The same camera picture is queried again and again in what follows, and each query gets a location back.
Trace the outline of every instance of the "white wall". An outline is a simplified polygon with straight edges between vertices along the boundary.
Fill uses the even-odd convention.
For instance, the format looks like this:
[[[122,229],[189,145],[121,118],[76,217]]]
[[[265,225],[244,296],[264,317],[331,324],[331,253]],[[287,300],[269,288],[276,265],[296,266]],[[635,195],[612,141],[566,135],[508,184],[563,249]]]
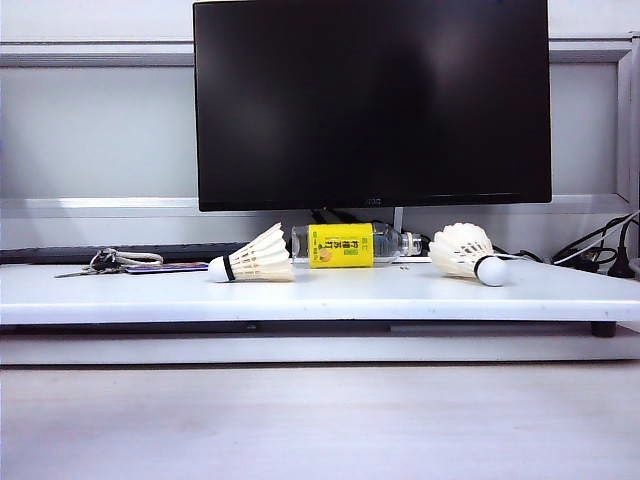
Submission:
[[[192,3],[192,0],[3,0],[2,40],[186,40],[192,38]],[[549,0],[549,30],[552,35],[640,30],[640,2]]]
[[[191,3],[3,0],[2,40],[189,40]],[[550,30],[552,35],[640,30],[640,0],[551,0]],[[5,69],[0,80],[4,198],[196,195],[190,69]],[[555,193],[615,190],[616,82],[614,64],[552,66]],[[451,221],[475,221],[504,248],[548,255],[619,213],[615,207],[593,215],[519,212],[410,209],[405,223],[432,233]],[[288,227],[310,220],[306,212],[74,215],[9,216],[2,222],[2,248],[242,241],[279,218]],[[363,215],[390,220],[390,211]]]

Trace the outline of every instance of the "yellow bottle label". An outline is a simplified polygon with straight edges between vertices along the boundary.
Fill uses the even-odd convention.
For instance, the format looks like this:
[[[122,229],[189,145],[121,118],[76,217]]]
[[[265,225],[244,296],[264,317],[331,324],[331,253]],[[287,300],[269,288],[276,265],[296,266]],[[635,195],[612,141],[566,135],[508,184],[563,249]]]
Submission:
[[[373,266],[370,223],[309,225],[311,268]]]

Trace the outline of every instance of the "black monitor screen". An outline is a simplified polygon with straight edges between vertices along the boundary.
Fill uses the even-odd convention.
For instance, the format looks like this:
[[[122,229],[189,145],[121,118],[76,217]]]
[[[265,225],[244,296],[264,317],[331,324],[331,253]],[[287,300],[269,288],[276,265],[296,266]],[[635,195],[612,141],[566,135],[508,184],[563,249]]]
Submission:
[[[545,202],[541,0],[194,5],[201,210]]]

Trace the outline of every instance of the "keys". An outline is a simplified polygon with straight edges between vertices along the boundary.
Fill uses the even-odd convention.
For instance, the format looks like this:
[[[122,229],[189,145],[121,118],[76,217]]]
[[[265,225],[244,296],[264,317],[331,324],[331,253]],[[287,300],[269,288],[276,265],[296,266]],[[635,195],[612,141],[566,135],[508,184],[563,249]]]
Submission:
[[[62,275],[56,275],[54,278],[71,278],[71,277],[84,277],[86,275],[102,275],[105,273],[120,273],[120,268],[109,268],[104,270],[96,270],[91,267],[84,267],[81,272],[63,273]]]
[[[118,262],[117,253],[118,252],[116,250],[110,248],[99,250],[91,259],[89,265],[83,267],[81,272],[56,275],[55,278],[83,277],[86,275],[100,275],[103,273],[120,273],[123,270],[122,265]]]

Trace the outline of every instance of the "shuttlecock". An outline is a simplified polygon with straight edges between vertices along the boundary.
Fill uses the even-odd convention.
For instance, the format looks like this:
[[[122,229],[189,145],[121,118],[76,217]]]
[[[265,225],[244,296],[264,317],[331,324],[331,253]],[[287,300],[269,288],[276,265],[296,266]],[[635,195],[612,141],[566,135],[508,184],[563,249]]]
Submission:
[[[444,227],[429,243],[429,256],[443,273],[456,277],[477,277],[485,285],[499,287],[507,280],[507,264],[494,256],[491,240],[471,223]]]
[[[293,269],[283,235],[282,225],[276,223],[237,252],[214,258],[209,263],[209,279],[214,282],[292,281]]]

